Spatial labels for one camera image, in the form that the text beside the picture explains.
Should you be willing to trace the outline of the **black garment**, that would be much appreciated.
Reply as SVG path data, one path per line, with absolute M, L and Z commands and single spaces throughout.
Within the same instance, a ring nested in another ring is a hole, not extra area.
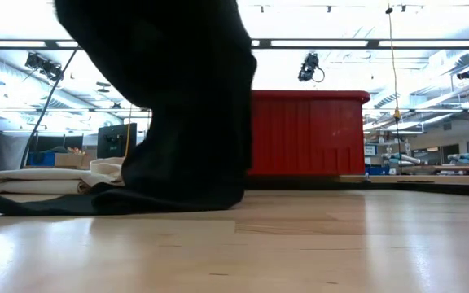
M 102 216 L 227 210 L 252 164 L 256 59 L 236 0 L 55 0 L 56 15 L 133 105 L 147 138 L 126 157 L 121 186 L 19 203 L 6 216 Z

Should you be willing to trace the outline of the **red plastic laundry bin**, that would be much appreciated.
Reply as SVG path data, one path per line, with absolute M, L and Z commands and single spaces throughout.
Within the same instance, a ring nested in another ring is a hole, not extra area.
M 360 90 L 254 90 L 253 176 L 365 173 Z

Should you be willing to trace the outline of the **blue storage bin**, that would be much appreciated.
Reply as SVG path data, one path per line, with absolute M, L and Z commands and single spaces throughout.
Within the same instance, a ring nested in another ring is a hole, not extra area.
M 30 152 L 28 155 L 29 166 L 54 167 L 55 153 L 52 151 Z

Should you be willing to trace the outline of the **black computer monitor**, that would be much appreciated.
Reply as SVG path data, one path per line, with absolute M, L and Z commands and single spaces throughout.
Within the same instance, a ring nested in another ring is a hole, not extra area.
M 137 124 L 112 125 L 99 128 L 97 158 L 124 157 L 137 144 Z

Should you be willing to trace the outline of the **brown cardboard box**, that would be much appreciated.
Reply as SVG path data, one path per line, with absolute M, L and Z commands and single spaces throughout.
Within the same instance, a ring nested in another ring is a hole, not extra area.
M 92 152 L 86 153 L 56 153 L 56 168 L 77 168 L 89 169 L 90 162 L 96 160 L 96 154 Z

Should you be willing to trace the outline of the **white canvas tote bag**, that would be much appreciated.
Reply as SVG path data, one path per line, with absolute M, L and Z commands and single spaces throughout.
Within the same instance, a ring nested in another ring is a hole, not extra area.
M 0 171 L 0 194 L 69 195 L 84 194 L 99 183 L 123 186 L 123 162 L 123 158 L 112 157 L 91 161 L 89 170 L 27 168 Z

